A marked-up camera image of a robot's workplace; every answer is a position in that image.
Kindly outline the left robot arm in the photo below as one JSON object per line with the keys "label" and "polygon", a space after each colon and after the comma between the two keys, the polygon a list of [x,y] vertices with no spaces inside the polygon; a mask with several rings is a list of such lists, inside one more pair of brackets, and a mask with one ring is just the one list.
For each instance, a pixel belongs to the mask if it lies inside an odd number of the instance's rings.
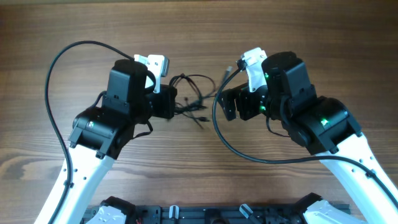
{"label": "left robot arm", "polygon": [[150,117],[174,116],[174,87],[163,85],[169,60],[163,55],[136,55],[117,60],[108,88],[78,114],[68,138],[67,156],[36,223],[79,223],[96,189],[111,170],[121,149],[138,137],[138,124]]}

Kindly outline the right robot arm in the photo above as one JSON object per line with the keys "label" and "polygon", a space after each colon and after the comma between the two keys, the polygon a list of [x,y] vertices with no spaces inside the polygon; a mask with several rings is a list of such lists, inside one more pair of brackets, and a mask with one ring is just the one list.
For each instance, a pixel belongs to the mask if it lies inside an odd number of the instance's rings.
{"label": "right robot arm", "polygon": [[318,96],[306,65],[293,52],[266,55],[260,48],[237,62],[248,81],[227,88],[225,78],[213,101],[228,120],[263,114],[281,122],[285,135],[307,149],[340,182],[366,223],[397,222],[397,187],[373,154],[361,126],[339,100]]}

